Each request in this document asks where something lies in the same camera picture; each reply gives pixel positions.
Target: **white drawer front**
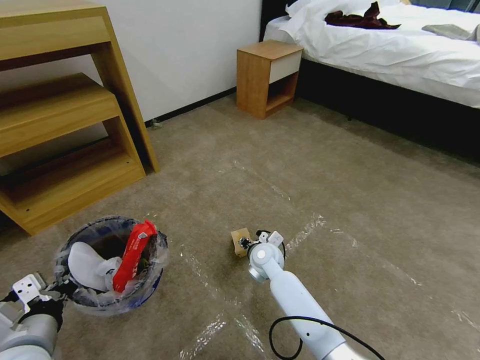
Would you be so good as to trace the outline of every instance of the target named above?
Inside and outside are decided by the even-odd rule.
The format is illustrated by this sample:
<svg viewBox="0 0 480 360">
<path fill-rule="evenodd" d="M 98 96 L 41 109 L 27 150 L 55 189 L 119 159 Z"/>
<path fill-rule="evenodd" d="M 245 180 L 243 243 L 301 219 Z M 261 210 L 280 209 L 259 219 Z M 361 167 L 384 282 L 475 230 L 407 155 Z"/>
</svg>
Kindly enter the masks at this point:
<svg viewBox="0 0 480 360">
<path fill-rule="evenodd" d="M 269 84 L 280 80 L 290 74 L 296 73 L 300 68 L 302 52 L 297 51 L 293 54 L 281 57 L 271 62 Z"/>
</svg>

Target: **white wall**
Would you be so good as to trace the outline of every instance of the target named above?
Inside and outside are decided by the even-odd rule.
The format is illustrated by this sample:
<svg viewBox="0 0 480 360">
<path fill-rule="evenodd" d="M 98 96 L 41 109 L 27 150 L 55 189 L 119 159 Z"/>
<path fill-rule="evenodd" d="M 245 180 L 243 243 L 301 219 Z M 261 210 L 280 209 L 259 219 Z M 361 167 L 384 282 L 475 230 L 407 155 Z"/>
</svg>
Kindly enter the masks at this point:
<svg viewBox="0 0 480 360">
<path fill-rule="evenodd" d="M 94 1 L 107 6 L 145 121 L 234 87 L 236 49 L 259 38 L 261 0 Z M 0 91 L 78 72 L 100 83 L 86 55 L 0 72 Z M 71 141 L 0 158 L 0 173 L 104 135 L 97 126 Z"/>
</svg>

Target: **beige carpet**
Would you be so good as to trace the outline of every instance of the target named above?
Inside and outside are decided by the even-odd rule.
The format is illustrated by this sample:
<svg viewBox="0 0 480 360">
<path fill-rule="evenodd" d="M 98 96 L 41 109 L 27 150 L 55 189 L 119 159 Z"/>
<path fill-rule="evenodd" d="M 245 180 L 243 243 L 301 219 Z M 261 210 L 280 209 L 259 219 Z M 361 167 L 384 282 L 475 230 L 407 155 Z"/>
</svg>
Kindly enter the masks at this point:
<svg viewBox="0 0 480 360">
<path fill-rule="evenodd" d="M 67 307 L 65 360 L 275 359 L 268 330 L 282 313 L 233 254 L 242 227 L 283 234 L 285 268 L 387 359 L 480 357 L 478 167 L 302 99 L 260 121 L 229 96 L 150 136 L 159 173 L 34 237 L 1 229 L 1 293 L 29 272 L 51 280 L 56 249 L 104 215 L 168 235 L 170 265 L 141 308 Z M 274 340 L 297 348 L 287 324 Z"/>
</svg>

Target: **trash can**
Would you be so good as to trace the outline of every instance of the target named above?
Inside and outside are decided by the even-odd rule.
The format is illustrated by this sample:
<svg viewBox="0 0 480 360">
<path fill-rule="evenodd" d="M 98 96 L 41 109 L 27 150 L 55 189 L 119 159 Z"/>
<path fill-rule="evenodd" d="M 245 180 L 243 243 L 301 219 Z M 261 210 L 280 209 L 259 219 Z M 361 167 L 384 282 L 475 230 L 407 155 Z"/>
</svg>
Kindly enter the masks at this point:
<svg viewBox="0 0 480 360">
<path fill-rule="evenodd" d="M 72 281 L 78 289 L 69 296 L 80 311 L 97 316 L 112 316 L 138 308 L 157 288 L 168 262 L 167 237 L 161 232 L 151 236 L 138 262 L 137 275 L 122 293 L 102 292 L 78 283 L 70 273 L 68 259 L 76 242 L 89 244 L 101 257 L 122 257 L 132 229 L 139 222 L 123 216 L 107 216 L 82 226 L 55 257 L 54 275 L 58 284 Z"/>
</svg>

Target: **small cardboard piece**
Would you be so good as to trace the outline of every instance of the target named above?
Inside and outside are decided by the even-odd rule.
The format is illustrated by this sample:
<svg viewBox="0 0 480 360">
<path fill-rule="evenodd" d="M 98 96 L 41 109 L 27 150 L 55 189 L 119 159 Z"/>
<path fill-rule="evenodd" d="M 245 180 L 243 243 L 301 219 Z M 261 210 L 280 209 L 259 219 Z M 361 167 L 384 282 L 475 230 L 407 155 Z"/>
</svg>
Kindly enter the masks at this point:
<svg viewBox="0 0 480 360">
<path fill-rule="evenodd" d="M 230 234 L 233 240 L 233 246 L 235 247 L 235 255 L 240 258 L 247 256 L 247 250 L 240 246 L 239 240 L 241 238 L 248 238 L 251 240 L 252 238 L 250 237 L 249 230 L 244 227 L 239 230 L 232 231 Z"/>
</svg>

